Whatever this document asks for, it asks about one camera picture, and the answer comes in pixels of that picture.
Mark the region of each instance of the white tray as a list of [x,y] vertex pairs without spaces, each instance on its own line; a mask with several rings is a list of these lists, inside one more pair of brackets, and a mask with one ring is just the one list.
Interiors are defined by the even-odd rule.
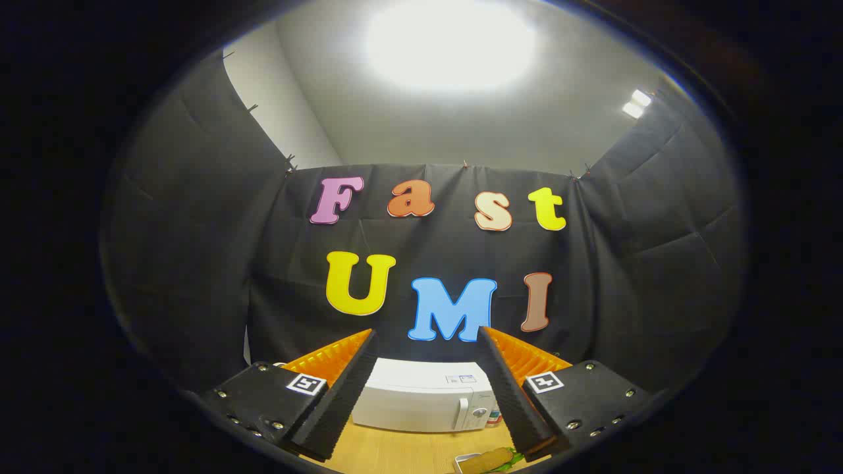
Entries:
[[467,459],[471,459],[473,457],[479,456],[481,453],[473,453],[470,455],[459,455],[454,458],[454,472],[456,474],[463,474],[462,468],[459,467],[459,463],[465,461]]

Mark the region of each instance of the microwave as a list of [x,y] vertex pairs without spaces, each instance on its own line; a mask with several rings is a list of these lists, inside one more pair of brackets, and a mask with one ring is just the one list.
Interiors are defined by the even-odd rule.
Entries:
[[355,424],[441,433],[486,426],[495,395],[476,363],[379,358],[352,410]]

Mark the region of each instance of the ceiling light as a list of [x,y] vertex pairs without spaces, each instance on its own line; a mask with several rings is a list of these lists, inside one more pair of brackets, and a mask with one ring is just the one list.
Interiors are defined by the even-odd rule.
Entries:
[[649,95],[644,94],[642,91],[636,89],[635,92],[632,93],[632,99],[641,104],[642,107],[647,107],[652,102],[652,99]]
[[402,3],[375,16],[373,68],[416,89],[494,89],[527,69],[534,32],[509,8],[477,0]]
[[627,102],[624,105],[623,111],[632,118],[638,118],[644,113],[644,109],[642,107],[631,102]]

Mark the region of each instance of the microwave door handle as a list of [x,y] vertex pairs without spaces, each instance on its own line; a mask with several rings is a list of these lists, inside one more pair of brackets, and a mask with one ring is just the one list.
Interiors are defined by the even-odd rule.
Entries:
[[454,420],[454,429],[462,428],[465,423],[465,415],[469,412],[469,399],[459,399],[459,410],[457,411],[457,419]]

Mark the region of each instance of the black curtain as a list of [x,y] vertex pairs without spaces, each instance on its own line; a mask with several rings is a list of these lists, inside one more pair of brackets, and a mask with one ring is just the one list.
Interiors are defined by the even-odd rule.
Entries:
[[[651,391],[677,388],[725,337],[746,265],[733,157],[689,99],[664,84],[631,131],[581,179],[482,166],[361,165],[287,174],[288,164],[236,95],[218,53],[167,95],[126,152],[104,249],[112,296],[136,344],[175,382],[200,390],[254,360],[287,361],[374,327],[384,357],[473,358],[471,342],[413,341],[417,277],[456,300],[472,278],[497,281],[491,325],[577,362],[596,358]],[[326,177],[361,176],[334,225],[308,221]],[[436,208],[392,218],[398,183],[423,179]],[[527,195],[562,196],[558,232]],[[513,226],[480,230],[475,196],[506,194]],[[384,307],[345,315],[325,297],[333,250],[394,256]],[[523,278],[549,272],[542,331],[522,332]]]

